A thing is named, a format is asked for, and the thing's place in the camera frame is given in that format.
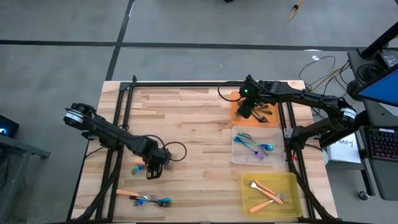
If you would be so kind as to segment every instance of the keyboard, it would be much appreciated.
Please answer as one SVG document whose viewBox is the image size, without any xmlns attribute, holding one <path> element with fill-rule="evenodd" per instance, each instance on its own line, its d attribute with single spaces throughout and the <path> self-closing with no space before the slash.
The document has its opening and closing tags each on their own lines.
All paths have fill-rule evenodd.
<svg viewBox="0 0 398 224">
<path fill-rule="evenodd" d="M 368 137 L 372 158 L 398 161 L 398 130 L 369 128 Z"/>
</svg>

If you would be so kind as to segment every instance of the black metal frame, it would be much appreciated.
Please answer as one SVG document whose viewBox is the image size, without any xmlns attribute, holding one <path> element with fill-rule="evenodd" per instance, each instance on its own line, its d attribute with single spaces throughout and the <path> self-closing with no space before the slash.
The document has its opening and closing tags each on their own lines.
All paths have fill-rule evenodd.
<svg viewBox="0 0 398 224">
<path fill-rule="evenodd" d="M 118 125 L 117 121 L 119 119 L 119 114 L 120 114 L 120 108 L 121 108 L 121 102 L 122 102 L 122 98 L 123 98 L 123 92 L 127 89 L 129 89 L 129 96 L 126 102 L 126 110 L 125 110 L 125 114 L 129 114 L 129 110 L 131 107 L 131 102 L 132 102 L 132 94 L 133 94 L 133 90 L 134 87 L 141 87 L 141 88 L 145 88 L 145 87 L 155 87 L 155 86 L 163 86 L 163 87 L 195 87 L 195 86 L 205 86 L 205 87 L 209 87 L 209 86 L 219 86 L 220 84 L 222 84 L 223 82 L 136 82 L 136 78 L 135 76 L 133 77 L 133 82 L 131 83 L 126 83 L 126 82 L 122 82 L 120 85 L 120 89 L 119 89 L 119 95 L 118 95 L 118 100 L 117 100 L 117 104 L 116 104 L 116 109 L 115 109 L 115 116 L 114 116 L 114 121 L 113 123 L 115 125 Z M 227 84 L 223 84 L 223 86 L 236 86 L 239 87 L 241 85 L 242 82 L 236 82 L 236 83 L 227 83 Z M 289 112 L 289 118 L 290 118 L 290 122 L 292 125 L 292 128 L 294 128 L 296 126 L 295 123 L 295 117 L 294 117 L 294 111 L 293 111 L 293 107 L 291 103 L 287 103 L 287 108 L 288 108 L 288 112 Z M 285 120 L 285 115 L 284 115 L 284 109 L 282 104 L 279 104 L 279 115 L 280 115 L 280 123 L 281 123 L 281 127 L 282 129 L 286 128 L 286 120 Z M 123 126 L 127 125 L 128 122 L 128 116 L 125 116 L 123 119 Z M 292 158 L 292 152 L 290 149 L 286 148 L 286 144 L 285 144 L 285 152 L 286 152 L 286 156 L 287 158 Z M 300 168 L 300 176 L 302 177 L 304 183 L 306 186 L 308 186 L 308 177 L 307 177 L 307 172 L 305 170 L 305 164 L 304 164 L 304 158 L 302 155 L 301 151 L 297 152 L 297 159 L 298 159 L 298 164 L 299 164 L 299 168 Z M 111 155 L 106 158 L 105 164 L 107 165 L 107 163 L 110 163 L 111 161 Z M 116 159 L 116 165 L 114 170 L 120 170 L 121 167 L 121 159 L 123 156 L 123 149 L 119 149 L 118 150 L 118 158 Z M 110 167 L 107 167 L 105 165 L 104 168 L 104 176 L 103 176 L 103 183 L 104 184 L 104 180 L 106 180 L 105 177 L 107 177 L 106 172 L 109 173 L 109 169 Z M 288 167 L 289 167 L 289 172 L 292 172 L 293 168 L 292 166 L 294 166 L 294 164 L 292 162 L 288 162 Z M 111 200 L 109 202 L 109 210 L 108 210 L 108 216 L 107 218 L 102 218 L 102 212 L 101 210 L 97 209 L 97 214 L 95 216 L 94 220 L 81 220 L 81 221 L 77 221 L 77 220 L 71 220 L 71 215 L 72 215 L 72 211 L 73 211 L 73 206 L 75 204 L 75 199 L 76 199 L 76 193 L 78 190 L 78 186 L 80 183 L 80 180 L 78 181 L 76 188 L 75 188 L 75 194 L 73 196 L 73 200 L 72 200 L 72 204 L 70 206 L 70 211 L 69 211 L 69 216 L 67 219 L 66 223 L 110 223 L 113 221 L 113 212 L 114 212 L 114 205 L 115 205 L 115 201 L 116 201 L 116 189 L 118 186 L 118 181 L 119 181 L 119 173 L 117 173 L 117 176 L 113 182 L 113 187 L 112 187 L 112 191 L 111 191 Z M 314 207 L 310 202 L 310 199 L 306 196 L 306 204 L 307 204 L 307 209 L 308 209 L 308 216 L 309 218 L 304 218 L 301 217 L 298 219 L 298 222 L 319 222 L 319 223 L 330 223 L 330 222 L 337 222 L 337 220 L 316 220 L 315 217 L 315 211 L 314 211 Z"/>
</svg>

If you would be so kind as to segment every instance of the butcher block tabletop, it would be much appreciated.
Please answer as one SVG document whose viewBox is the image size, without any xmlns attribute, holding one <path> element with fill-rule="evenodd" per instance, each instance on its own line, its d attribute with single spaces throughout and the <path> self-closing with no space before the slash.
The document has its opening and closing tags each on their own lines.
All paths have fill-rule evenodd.
<svg viewBox="0 0 398 224">
<path fill-rule="evenodd" d="M 287 81 L 293 88 L 304 88 L 303 81 Z M 120 82 L 104 82 L 97 113 L 112 122 Z M 238 87 L 223 87 L 221 93 L 229 97 Z M 123 99 L 119 124 L 123 121 L 126 96 Z M 170 162 L 159 179 L 147 180 L 145 172 L 131 174 L 137 157 L 124 149 L 119 189 L 171 197 L 170 208 L 154 204 L 134 207 L 128 196 L 117 195 L 114 222 L 294 222 L 296 218 L 251 218 L 242 209 L 241 175 L 245 173 L 286 173 L 287 164 L 280 167 L 245 166 L 231 162 L 230 102 L 221 99 L 217 87 L 135 87 L 129 114 L 129 132 L 154 134 L 166 142 L 179 141 L 187 147 L 183 161 Z M 293 104 L 297 125 L 313 123 L 308 106 Z M 285 107 L 285 117 L 289 116 Z M 314 140 L 308 143 L 318 146 Z M 88 145 L 87 153 L 99 148 L 98 141 Z M 184 155 L 182 146 L 168 146 L 173 158 Z M 84 161 L 80 183 L 73 206 L 72 218 L 81 215 L 94 199 L 101 185 L 106 159 L 102 149 Z M 333 216 L 337 217 L 328 176 L 318 149 L 303 150 L 311 191 Z M 116 160 L 114 152 L 112 168 Z M 105 198 L 103 216 L 108 212 L 109 194 Z M 304 217 L 307 206 L 300 189 Z"/>
</svg>

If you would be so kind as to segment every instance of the computer monitor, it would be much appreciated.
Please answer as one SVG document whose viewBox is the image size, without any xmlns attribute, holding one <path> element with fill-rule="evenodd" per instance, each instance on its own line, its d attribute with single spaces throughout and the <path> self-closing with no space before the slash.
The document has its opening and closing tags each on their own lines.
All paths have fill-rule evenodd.
<svg viewBox="0 0 398 224">
<path fill-rule="evenodd" d="M 359 87 L 354 95 L 391 106 L 398 106 L 398 64 L 379 78 Z"/>
</svg>

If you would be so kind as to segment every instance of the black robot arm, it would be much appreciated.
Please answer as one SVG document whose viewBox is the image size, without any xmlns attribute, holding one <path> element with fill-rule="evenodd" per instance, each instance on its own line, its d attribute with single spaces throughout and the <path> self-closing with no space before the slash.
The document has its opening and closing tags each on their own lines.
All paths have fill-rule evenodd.
<svg viewBox="0 0 398 224">
<path fill-rule="evenodd" d="M 159 148 L 157 141 L 147 136 L 135 136 L 107 122 L 96 114 L 96 110 L 83 103 L 74 103 L 66 108 L 63 118 L 65 124 L 99 137 L 102 146 L 117 149 L 125 145 L 133 154 L 142 157 L 147 164 L 147 179 L 159 178 L 163 167 L 170 161 L 171 153 L 166 148 Z"/>
<path fill-rule="evenodd" d="M 303 149 L 307 139 L 317 134 L 323 134 L 321 141 L 333 143 L 331 141 L 338 133 L 354 127 L 356 112 L 344 98 L 297 90 L 286 82 L 257 82 L 251 75 L 243 81 L 239 94 L 243 102 L 238 108 L 238 114 L 244 118 L 250 117 L 256 105 L 264 103 L 275 105 L 288 101 L 319 108 L 328 114 L 328 118 L 306 127 L 297 126 L 285 133 L 290 139 L 288 147 L 293 150 Z"/>
</svg>

